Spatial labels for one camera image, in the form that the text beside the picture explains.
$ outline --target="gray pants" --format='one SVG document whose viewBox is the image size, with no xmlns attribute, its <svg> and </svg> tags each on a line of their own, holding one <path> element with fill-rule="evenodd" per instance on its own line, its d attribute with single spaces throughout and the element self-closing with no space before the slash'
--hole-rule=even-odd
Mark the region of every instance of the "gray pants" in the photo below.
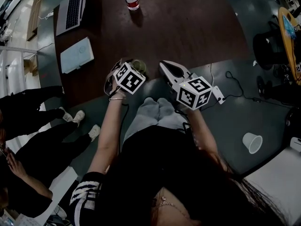
<svg viewBox="0 0 301 226">
<path fill-rule="evenodd" d="M 124 141 L 136 132 L 153 125 L 183 130 L 184 122 L 187 121 L 174 112 L 174 107 L 166 99 L 160 98 L 156 102 L 148 97 L 139 107 L 136 117 L 125 134 Z"/>
</svg>

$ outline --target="gray floor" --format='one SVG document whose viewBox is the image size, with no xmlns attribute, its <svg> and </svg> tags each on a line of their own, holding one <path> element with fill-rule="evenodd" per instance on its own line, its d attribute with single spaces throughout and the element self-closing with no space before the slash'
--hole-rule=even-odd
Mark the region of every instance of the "gray floor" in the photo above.
<svg viewBox="0 0 301 226">
<path fill-rule="evenodd" d="M 43 0 L 40 16 L 46 16 L 60 1 Z M 226 71 L 231 71 L 233 76 L 241 82 L 247 97 L 258 97 L 256 87 L 256 77 L 258 75 L 261 75 L 265 81 L 272 80 L 274 84 L 280 82 L 273 77 L 272 70 L 264 71 L 258 65 L 253 67 L 255 58 L 252 40 L 255 34 L 269 30 L 267 22 L 272 19 L 273 14 L 277 14 L 279 6 L 274 0 L 229 0 L 229 2 L 234 11 L 238 13 L 238 19 L 244 30 L 251 54 L 246 61 L 230 60 L 213 64 L 214 84 L 219 86 L 225 96 L 229 94 L 239 95 L 238 85 L 233 80 L 225 77 Z M 52 42 L 54 42 L 53 18 L 50 17 L 48 20 L 42 20 L 39 25 L 38 47 L 41 48 Z M 60 85 L 55 45 L 52 44 L 41 50 L 38 60 L 41 86 Z M 191 71 L 211 81 L 210 66 L 198 67 Z M 169 97 L 168 88 L 162 79 L 149 81 L 138 93 L 132 97 L 129 96 L 130 110 L 125 119 L 121 138 L 123 138 L 126 129 L 133 120 L 137 108 L 148 96 L 153 98 Z M 212 96 L 208 105 L 215 102 L 216 100 Z M 46 102 L 46 108 L 52 109 L 64 104 L 63 100 L 51 99 Z M 96 123 L 101 125 L 107 104 L 107 98 L 100 97 L 69 109 L 68 111 L 72 115 L 82 109 L 87 116 L 83 125 L 67 140 L 74 140 L 76 137 L 87 133 Z M 203 116 L 217 141 L 222 156 L 235 171 L 242 174 L 257 166 L 281 147 L 287 112 L 288 109 L 284 107 L 256 103 L 243 97 L 229 97 L 223 105 L 217 104 L 213 108 L 205 110 Z M 62 122 L 54 121 L 52 126 L 58 123 Z M 252 132 L 263 137 L 262 147 L 254 155 L 249 154 L 242 144 L 242 137 L 246 132 Z M 96 147 L 96 142 L 92 143 L 82 155 L 72 162 L 72 166 L 80 176 L 87 171 Z"/>
</svg>

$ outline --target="laptop keyboard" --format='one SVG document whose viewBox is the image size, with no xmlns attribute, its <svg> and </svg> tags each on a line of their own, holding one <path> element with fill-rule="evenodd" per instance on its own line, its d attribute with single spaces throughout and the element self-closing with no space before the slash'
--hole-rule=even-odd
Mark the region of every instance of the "laptop keyboard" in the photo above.
<svg viewBox="0 0 301 226">
<path fill-rule="evenodd" d="M 79 23 L 79 2 L 80 0 L 69 0 L 66 29 L 71 28 Z"/>
</svg>

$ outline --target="brown table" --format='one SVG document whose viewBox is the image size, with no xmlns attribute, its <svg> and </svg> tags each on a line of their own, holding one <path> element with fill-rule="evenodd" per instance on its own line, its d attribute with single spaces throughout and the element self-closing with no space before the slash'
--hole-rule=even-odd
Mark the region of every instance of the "brown table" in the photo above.
<svg viewBox="0 0 301 226">
<path fill-rule="evenodd" d="M 298 22 L 286 8 L 283 7 L 279 8 L 278 11 L 279 27 L 280 27 L 286 55 L 288 58 L 288 63 L 290 65 L 293 78 L 295 79 L 298 85 L 301 85 L 301 72 L 296 72 L 296 57 L 294 54 L 294 41 L 285 32 L 283 15 L 287 17 L 287 19 L 291 22 L 293 26 L 297 26 Z"/>
<path fill-rule="evenodd" d="M 121 57 L 143 60 L 150 79 L 160 60 L 193 68 L 249 55 L 239 21 L 226 0 L 139 0 L 129 12 L 124 0 L 87 0 L 79 28 L 55 36 L 56 56 L 89 37 L 94 61 L 61 74 L 69 106 L 102 96 L 106 75 Z M 58 8 L 54 10 L 56 30 Z"/>
</svg>

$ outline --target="white plastic cup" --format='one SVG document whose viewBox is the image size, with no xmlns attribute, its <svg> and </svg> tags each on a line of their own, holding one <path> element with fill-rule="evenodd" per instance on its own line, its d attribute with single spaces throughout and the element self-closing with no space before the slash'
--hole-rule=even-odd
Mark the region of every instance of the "white plastic cup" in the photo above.
<svg viewBox="0 0 301 226">
<path fill-rule="evenodd" d="M 262 136 L 257 136 L 248 132 L 243 137 L 243 144 L 249 150 L 250 154 L 254 154 L 258 152 L 262 145 Z"/>
</svg>

